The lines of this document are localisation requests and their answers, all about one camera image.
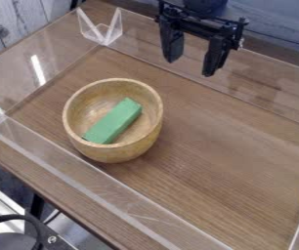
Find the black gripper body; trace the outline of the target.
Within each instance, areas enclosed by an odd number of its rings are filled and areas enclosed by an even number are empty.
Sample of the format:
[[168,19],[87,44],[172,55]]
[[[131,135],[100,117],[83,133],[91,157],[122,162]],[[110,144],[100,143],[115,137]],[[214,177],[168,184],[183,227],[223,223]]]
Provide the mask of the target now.
[[231,41],[234,50],[242,48],[248,20],[226,15],[228,0],[158,0],[158,3],[158,23],[159,17],[167,17],[184,33],[207,40],[220,35]]

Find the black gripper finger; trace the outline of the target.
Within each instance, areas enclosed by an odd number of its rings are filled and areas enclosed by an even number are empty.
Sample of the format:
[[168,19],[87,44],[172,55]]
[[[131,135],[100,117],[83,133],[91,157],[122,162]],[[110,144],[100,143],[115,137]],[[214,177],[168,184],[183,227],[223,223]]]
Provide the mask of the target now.
[[231,50],[231,41],[219,35],[210,39],[210,50],[206,54],[203,75],[212,77],[215,72],[223,68]]
[[167,17],[159,17],[159,28],[163,55],[166,60],[174,63],[184,53],[184,32]]

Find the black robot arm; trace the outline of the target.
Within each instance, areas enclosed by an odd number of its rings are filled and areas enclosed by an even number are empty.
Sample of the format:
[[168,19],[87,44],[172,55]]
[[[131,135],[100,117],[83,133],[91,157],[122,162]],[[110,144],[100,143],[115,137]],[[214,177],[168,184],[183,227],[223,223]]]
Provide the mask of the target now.
[[176,62],[184,54],[186,34],[208,40],[203,76],[212,77],[223,68],[230,52],[240,50],[248,20],[228,20],[222,16],[228,0],[158,0],[160,44],[166,60]]

